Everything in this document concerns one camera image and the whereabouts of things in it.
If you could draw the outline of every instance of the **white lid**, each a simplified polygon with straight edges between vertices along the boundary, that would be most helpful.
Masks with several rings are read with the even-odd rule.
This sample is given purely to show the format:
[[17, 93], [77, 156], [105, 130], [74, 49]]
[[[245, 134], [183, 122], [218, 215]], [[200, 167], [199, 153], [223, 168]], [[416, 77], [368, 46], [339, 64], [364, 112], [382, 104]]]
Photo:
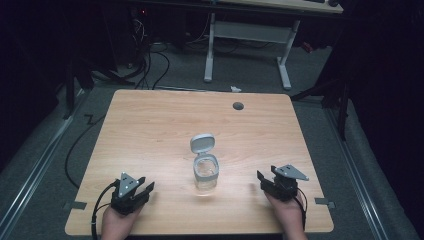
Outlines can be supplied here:
[[191, 151], [194, 153], [206, 153], [215, 146], [215, 138], [211, 133], [203, 133], [194, 136], [190, 141]]

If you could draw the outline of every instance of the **table leg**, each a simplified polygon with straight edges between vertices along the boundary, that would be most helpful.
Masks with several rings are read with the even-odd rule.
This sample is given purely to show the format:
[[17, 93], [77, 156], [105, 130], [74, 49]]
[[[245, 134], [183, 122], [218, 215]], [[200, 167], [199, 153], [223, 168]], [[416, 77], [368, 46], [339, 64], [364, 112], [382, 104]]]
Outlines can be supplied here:
[[208, 49], [208, 55], [206, 57], [205, 78], [204, 78], [205, 82], [212, 81], [214, 37], [215, 37], [215, 13], [211, 13], [211, 24], [209, 29], [209, 49]]
[[283, 52], [283, 56], [277, 58], [278, 69], [280, 70], [281, 80], [283, 82], [283, 88], [286, 89], [286, 90], [291, 89], [290, 79], [289, 79], [289, 76], [287, 74], [287, 69], [286, 69], [286, 61], [287, 61], [287, 57], [289, 56], [290, 49], [293, 45], [294, 38], [296, 37], [296, 33], [297, 33], [298, 28], [299, 28], [299, 24], [300, 24], [300, 20], [296, 20], [294, 22], [293, 27], [292, 27], [290, 34], [289, 34], [288, 41], [286, 43], [286, 47], [285, 47], [284, 52]]

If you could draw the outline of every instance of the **wooden table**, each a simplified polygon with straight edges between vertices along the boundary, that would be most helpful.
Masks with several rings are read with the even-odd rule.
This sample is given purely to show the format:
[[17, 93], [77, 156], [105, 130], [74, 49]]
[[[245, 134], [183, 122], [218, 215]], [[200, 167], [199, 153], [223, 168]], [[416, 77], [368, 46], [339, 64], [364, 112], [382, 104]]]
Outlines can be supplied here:
[[[241, 102], [243, 110], [235, 110]], [[190, 139], [215, 136], [220, 164], [213, 193], [194, 185]], [[260, 189], [256, 171], [274, 176], [270, 166], [292, 164], [309, 177], [298, 181], [308, 198], [307, 232], [329, 232], [333, 222], [290, 98], [283, 94], [118, 90], [111, 102], [76, 201], [66, 224], [69, 235], [90, 235], [94, 204], [121, 172], [155, 181], [132, 234], [281, 233]], [[102, 203], [109, 203], [111, 189]], [[101, 216], [98, 216], [100, 233]]]
[[219, 0], [224, 3], [247, 4], [262, 7], [284, 8], [301, 11], [321, 12], [321, 13], [337, 13], [343, 12], [343, 8], [339, 5], [331, 7], [328, 0], [325, 3], [310, 2], [305, 0]]

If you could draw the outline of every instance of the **cable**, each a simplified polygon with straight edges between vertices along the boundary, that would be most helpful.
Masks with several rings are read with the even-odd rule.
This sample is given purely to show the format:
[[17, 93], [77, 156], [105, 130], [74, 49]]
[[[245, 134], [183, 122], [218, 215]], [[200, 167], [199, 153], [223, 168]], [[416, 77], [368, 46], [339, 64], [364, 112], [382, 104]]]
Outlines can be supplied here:
[[[144, 24], [141, 21], [139, 21], [138, 19], [133, 19], [133, 22], [136, 22], [138, 24], [138, 26], [135, 26], [137, 29], [134, 30], [134, 34], [132, 35], [134, 42], [135, 42], [135, 49], [136, 49], [134, 62], [137, 62], [137, 60], [140, 58], [140, 56], [143, 52], [141, 50], [141, 48], [142, 48], [142, 45], [143, 45], [143, 40], [144, 40], [144, 35], [145, 35], [145, 27], [144, 27]], [[111, 72], [111, 71], [105, 72], [105, 71], [107, 71], [105, 69], [98, 69], [98, 70], [100, 71], [100, 73], [102, 73], [106, 77], [99, 76], [99, 75], [97, 75], [93, 72], [91, 72], [91, 76], [93, 78], [96, 78], [96, 79], [101, 80], [101, 81], [114, 80], [114, 81], [118, 81], [118, 82], [121, 82], [121, 83], [122, 82], [125, 83], [125, 80], [133, 78], [133, 77], [139, 75], [142, 71], [144, 71], [144, 67], [145, 67], [144, 63], [145, 62], [143, 61], [143, 59], [144, 58], [142, 58], [138, 68], [134, 72], [132, 72], [132, 73], [126, 75], [126, 76], [121, 77], [118, 74]]]
[[297, 190], [299, 190], [303, 197], [305, 198], [305, 209], [303, 209], [302, 203], [300, 203], [299, 199], [297, 199], [297, 197], [294, 197], [293, 199], [297, 202], [297, 204], [300, 207], [300, 210], [302, 212], [302, 224], [303, 224], [303, 230], [305, 230], [305, 225], [306, 225], [306, 211], [308, 211], [308, 199], [305, 196], [305, 193], [303, 193], [302, 190], [300, 190], [300, 188], [298, 188]]
[[[203, 41], [206, 41], [206, 40], [208, 40], [208, 38], [202, 39], [202, 41], [198, 41], [198, 42], [193, 42], [193, 43], [190, 43], [190, 44], [186, 44], [185, 46], [188, 47], [188, 48], [194, 49], [194, 50], [203, 50], [203, 49], [206, 49], [208, 47], [208, 43], [203, 43]], [[201, 44], [201, 47], [193, 47], [193, 46], [191, 46], [191, 45], [194, 45], [194, 44], [198, 44], [198, 45]]]
[[108, 77], [109, 79], [116, 81], [117, 83], [120, 83], [122, 85], [132, 85], [133, 83], [128, 82], [126, 80], [126, 78], [124, 77], [120, 77], [118, 75], [116, 75], [115, 73], [113, 73], [112, 71], [109, 71], [108, 69], [105, 69], [99, 65], [96, 65], [95, 63], [91, 62], [88, 59], [84, 59], [82, 57], [80, 57], [81, 61], [86, 64], [88, 66], [89, 69], [92, 69], [93, 71], [98, 71], [101, 74], [105, 75], [106, 77]]
[[[232, 42], [232, 43], [230, 43], [230, 44], [234, 44], [235, 46], [234, 46], [234, 48], [233, 49], [231, 49], [230, 51], [220, 51], [220, 50], [218, 50], [217, 48], [213, 48], [213, 50], [215, 51], [215, 52], [219, 52], [219, 53], [224, 53], [224, 54], [228, 54], [228, 53], [232, 53], [232, 52], [234, 52], [234, 51], [236, 51], [238, 48], [239, 48], [239, 41], [237, 41], [237, 40], [229, 40], [230, 42]], [[225, 44], [225, 40], [224, 39], [221, 39], [221, 41], [220, 41], [221, 43], [223, 43], [223, 44]]]
[[166, 70], [165, 70], [165, 72], [162, 74], [162, 76], [160, 76], [159, 78], [158, 78], [158, 80], [156, 80], [155, 81], [155, 83], [153, 84], [153, 87], [152, 87], [152, 90], [155, 90], [155, 88], [156, 88], [156, 85], [158, 84], [158, 82], [165, 76], [165, 74], [166, 73], [168, 73], [168, 70], [169, 70], [169, 66], [170, 66], [170, 62], [169, 62], [169, 59], [168, 59], [168, 57], [167, 56], [165, 56], [164, 54], [162, 54], [162, 53], [160, 53], [160, 52], [157, 52], [156, 54], [159, 54], [159, 55], [161, 55], [162, 57], [164, 57], [165, 59], [166, 59], [166, 61], [167, 61], [167, 63], [168, 63], [168, 65], [167, 65], [167, 67], [166, 67]]
[[203, 28], [202, 33], [200, 34], [200, 36], [199, 36], [197, 39], [195, 39], [195, 40], [193, 40], [193, 41], [190, 41], [190, 42], [186, 42], [186, 45], [187, 45], [187, 46], [188, 46], [189, 44], [191, 44], [191, 43], [202, 42], [202, 41], [204, 41], [204, 40], [206, 40], [206, 39], [209, 39], [209, 37], [205, 37], [205, 38], [203, 38], [203, 39], [201, 39], [201, 38], [205, 35], [206, 29], [208, 29], [208, 25], [209, 25], [210, 17], [211, 17], [211, 14], [209, 13], [209, 14], [208, 14], [208, 18], [206, 19], [206, 24], [205, 24], [205, 27]]
[[273, 45], [275, 45], [276, 43], [272, 43], [272, 42], [267, 42], [267, 43], [262, 43], [262, 45], [261, 46], [254, 46], [254, 45], [251, 45], [251, 44], [247, 44], [247, 43], [243, 43], [243, 42], [239, 42], [238, 43], [239, 45], [241, 45], [241, 46], [244, 46], [244, 47], [250, 47], [250, 48], [256, 48], [256, 49], [262, 49], [262, 48], [266, 48], [266, 47], [268, 47], [268, 45], [271, 45], [271, 46], [273, 46]]
[[87, 129], [84, 130], [84, 132], [82, 132], [77, 140], [75, 140], [75, 142], [72, 144], [71, 148], [68, 151], [68, 154], [66, 155], [66, 159], [65, 159], [65, 174], [66, 177], [68, 178], [68, 180], [71, 182], [72, 185], [74, 185], [74, 187], [76, 187], [77, 189], [79, 189], [79, 185], [75, 183], [74, 180], [72, 180], [71, 176], [69, 175], [69, 171], [68, 171], [68, 163], [69, 163], [69, 158], [71, 156], [72, 150], [74, 150], [75, 146], [78, 144], [78, 142], [81, 140], [81, 138], [92, 128], [94, 127], [98, 122], [100, 122], [103, 118], [105, 118], [106, 115], [103, 115], [102, 117], [100, 117], [97, 121], [93, 122], [92, 125], [90, 125]]
[[109, 189], [111, 189], [112, 187], [117, 187], [118, 184], [119, 184], [119, 180], [116, 179], [115, 182], [109, 184], [109, 186], [107, 186], [105, 190], [103, 190], [103, 192], [100, 194], [99, 198], [97, 199], [96, 205], [94, 206], [94, 209], [93, 209], [93, 215], [91, 216], [91, 236], [93, 237], [93, 240], [97, 240], [97, 227], [96, 227], [97, 211], [99, 211], [99, 209], [101, 209], [102, 207], [109, 205], [109, 204], [105, 204], [99, 207], [100, 201], [102, 200], [103, 195], [105, 195], [105, 193], [109, 191]]
[[146, 68], [144, 68], [144, 75], [140, 79], [140, 81], [138, 81], [138, 83], [135, 85], [134, 89], [137, 89], [140, 86], [141, 83], [143, 83], [141, 85], [141, 89], [143, 89], [144, 82], [146, 82], [147, 89], [149, 89], [149, 85], [147, 83], [147, 79], [146, 78], [147, 78], [147, 74], [149, 74], [149, 72], [150, 72], [150, 66], [152, 65], [152, 58], [151, 58], [151, 54], [150, 54], [150, 49], [151, 49], [151, 46], [149, 45], [149, 49], [148, 49], [148, 60], [149, 60], [149, 64], [148, 64], [148, 67], [147, 67], [147, 71], [146, 71]]
[[165, 52], [166, 50], [168, 50], [168, 44], [164, 43], [164, 42], [160, 42], [160, 43], [153, 43], [152, 45], [165, 45], [164, 49], [161, 49], [159, 51], [150, 51], [151, 53], [158, 53], [158, 52]]

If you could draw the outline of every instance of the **hand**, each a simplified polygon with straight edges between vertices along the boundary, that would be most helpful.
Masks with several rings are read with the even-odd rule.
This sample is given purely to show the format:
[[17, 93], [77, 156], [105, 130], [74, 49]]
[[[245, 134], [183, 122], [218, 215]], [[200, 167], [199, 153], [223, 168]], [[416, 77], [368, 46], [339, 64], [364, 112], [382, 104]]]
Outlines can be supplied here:
[[124, 240], [128, 237], [143, 206], [127, 216], [108, 206], [103, 213], [102, 240]]
[[[297, 202], [293, 199], [287, 202], [282, 202], [266, 192], [265, 196], [274, 207], [275, 215], [277, 216], [278, 221], [280, 221], [287, 238], [289, 240], [307, 239], [306, 234], [303, 231], [302, 210], [300, 209], [299, 204], [297, 204]], [[296, 198], [303, 207], [302, 197], [297, 195]]]

